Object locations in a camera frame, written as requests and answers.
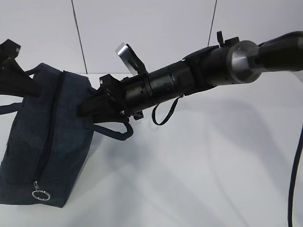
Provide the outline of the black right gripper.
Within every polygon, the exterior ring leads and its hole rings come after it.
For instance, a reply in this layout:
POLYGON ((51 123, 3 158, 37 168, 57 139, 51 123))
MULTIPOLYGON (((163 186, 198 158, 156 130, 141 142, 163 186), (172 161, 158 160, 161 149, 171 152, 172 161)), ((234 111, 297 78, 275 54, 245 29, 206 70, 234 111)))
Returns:
POLYGON ((126 102, 122 82, 110 74, 99 78, 98 94, 89 97, 77 107, 78 116, 93 116, 94 123, 128 123, 129 117, 140 120, 142 111, 134 112, 126 102))

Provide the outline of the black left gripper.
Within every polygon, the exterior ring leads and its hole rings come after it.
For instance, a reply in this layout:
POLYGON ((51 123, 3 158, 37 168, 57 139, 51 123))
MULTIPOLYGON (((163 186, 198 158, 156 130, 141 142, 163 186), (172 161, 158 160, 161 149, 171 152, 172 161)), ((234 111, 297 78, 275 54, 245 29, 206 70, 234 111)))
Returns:
POLYGON ((40 86, 16 62, 21 46, 7 39, 0 44, 0 94, 37 97, 40 86))

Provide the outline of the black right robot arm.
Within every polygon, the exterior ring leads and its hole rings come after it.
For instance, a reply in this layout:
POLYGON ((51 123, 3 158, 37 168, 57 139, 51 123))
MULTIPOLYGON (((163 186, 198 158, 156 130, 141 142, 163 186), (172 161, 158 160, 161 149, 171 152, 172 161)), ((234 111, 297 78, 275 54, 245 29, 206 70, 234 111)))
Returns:
POLYGON ((182 60, 153 72, 128 44, 117 55, 132 76, 117 80, 107 74, 91 97, 78 107, 78 114, 94 122, 121 122, 143 118, 143 111, 161 103, 218 86, 249 84, 262 73, 297 72, 303 69, 303 33, 294 31, 256 44, 238 37, 224 40, 217 32, 218 45, 195 51, 182 60))

